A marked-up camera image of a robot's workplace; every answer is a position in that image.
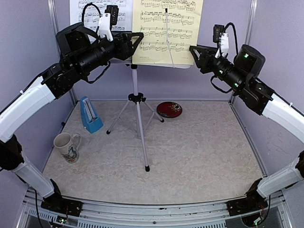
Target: white sheet music page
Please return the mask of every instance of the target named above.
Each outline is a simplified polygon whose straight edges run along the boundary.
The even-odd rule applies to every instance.
[[[93,3],[101,13],[107,5],[117,5],[119,8],[118,22],[112,31],[132,31],[133,0],[70,0],[70,24],[81,22],[82,10],[86,4]],[[85,11],[85,26],[96,31],[99,15],[96,8],[90,6]]]
[[[171,64],[168,36],[174,64],[193,65],[190,45],[197,45],[203,0],[133,0],[133,32],[144,38],[133,55],[134,64]]]

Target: blue metronome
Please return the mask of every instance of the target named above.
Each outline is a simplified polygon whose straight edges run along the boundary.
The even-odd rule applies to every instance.
[[[80,109],[82,124],[90,133],[97,132],[103,127],[104,124],[97,115],[97,112],[88,97],[84,96],[81,98]]]

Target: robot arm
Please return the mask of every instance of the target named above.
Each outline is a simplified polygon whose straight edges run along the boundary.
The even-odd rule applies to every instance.
[[[219,41],[224,32],[216,25],[214,40]],[[214,73],[211,81],[214,78],[224,81],[230,86],[233,96],[239,96],[249,109],[277,122],[304,143],[304,115],[257,78],[265,63],[265,57],[257,50],[243,45],[233,64],[227,60],[226,55],[219,56],[219,50],[215,47],[191,46],[190,52],[201,73]],[[262,206],[267,207],[266,197],[302,180],[304,152],[280,171],[255,181],[245,199],[229,201],[229,213],[233,216],[261,209]]]
[[[102,27],[97,33],[85,28],[83,23],[59,32],[56,39],[61,51],[60,62],[39,74],[0,112],[0,167],[12,171],[33,187],[44,198],[43,208],[64,214],[69,208],[67,213],[74,216],[79,216],[82,203],[62,198],[56,183],[44,177],[22,152],[14,133],[34,113],[59,99],[79,80],[91,84],[99,79],[110,66],[112,58],[126,60],[134,54],[143,33],[111,33],[110,27],[117,22],[117,6],[107,6],[103,15],[99,23]],[[88,35],[96,41],[91,43]],[[106,65],[99,77],[94,81],[88,80],[91,71]]]

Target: mug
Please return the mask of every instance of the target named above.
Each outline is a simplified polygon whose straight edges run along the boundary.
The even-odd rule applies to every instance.
[[[75,163],[78,161],[78,148],[80,143],[81,135],[78,133],[73,135],[70,135],[69,133],[61,133],[54,139],[55,148],[61,153],[68,163]]]

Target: red round object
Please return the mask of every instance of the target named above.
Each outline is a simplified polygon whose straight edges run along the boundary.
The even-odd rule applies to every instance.
[[[160,103],[157,106],[156,110],[159,115],[165,118],[175,118],[182,113],[181,106],[175,102]]]

